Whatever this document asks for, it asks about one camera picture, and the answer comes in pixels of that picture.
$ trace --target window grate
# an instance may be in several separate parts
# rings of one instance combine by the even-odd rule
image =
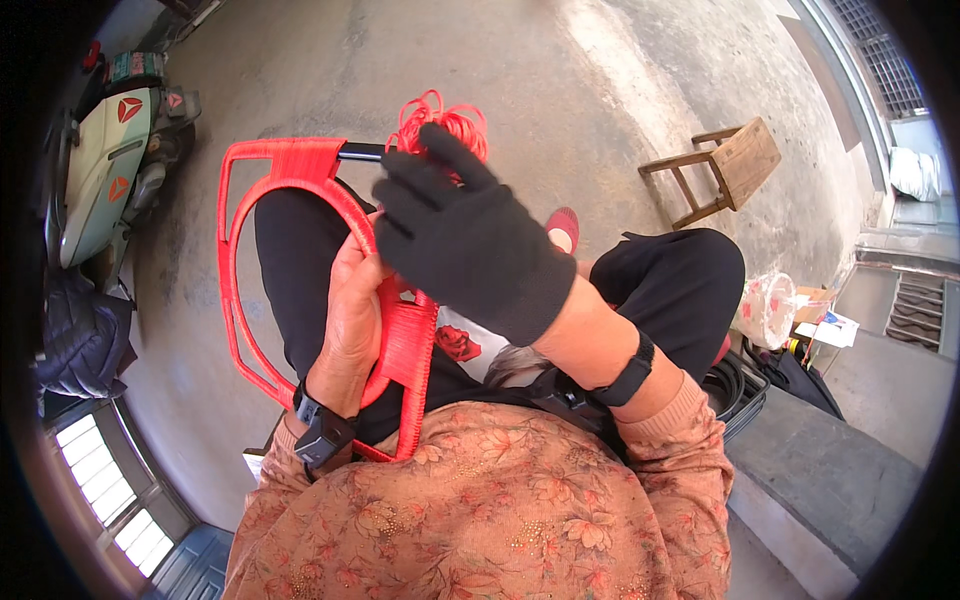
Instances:
[[[943,320],[944,280],[935,276],[900,274],[884,334],[937,352],[940,349]]]
[[[830,4],[859,47],[893,116],[923,112],[917,80],[870,6],[864,0],[830,0]]]
[[[57,444],[90,508],[104,527],[108,527],[134,502],[136,494],[113,461],[93,415],[59,432]],[[156,566],[174,547],[146,509],[140,509],[123,525],[113,541],[144,577],[153,575]]]
[[[113,462],[93,415],[59,432],[57,444],[90,508],[107,527],[130,506],[136,494]]]
[[[174,543],[167,538],[154,523],[154,518],[146,509],[141,509],[113,540],[127,554],[144,577],[154,574],[167,552]]]

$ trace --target dark jacket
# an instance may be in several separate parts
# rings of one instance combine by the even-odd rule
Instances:
[[[76,269],[47,282],[44,356],[36,376],[44,389],[67,396],[118,397],[126,389],[117,366],[130,343],[133,302],[97,292]]]

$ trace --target black glove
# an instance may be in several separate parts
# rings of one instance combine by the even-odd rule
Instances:
[[[564,306],[576,261],[460,140],[428,123],[420,144],[428,160],[383,157],[389,177],[372,191],[386,213],[375,225],[377,249],[439,304],[529,346]]]

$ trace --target bare hand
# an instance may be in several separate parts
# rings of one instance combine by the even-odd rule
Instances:
[[[364,256],[353,234],[330,268],[324,348],[306,376],[306,391],[344,418],[359,412],[360,396],[380,354],[376,288],[390,274],[379,254]]]

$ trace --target plastic bag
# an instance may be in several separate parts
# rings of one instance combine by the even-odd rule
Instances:
[[[890,149],[890,183],[920,202],[936,202],[940,197],[940,161],[936,156],[894,146]]]
[[[786,273],[774,271],[743,286],[733,328],[769,350],[783,346],[797,316],[797,286]]]

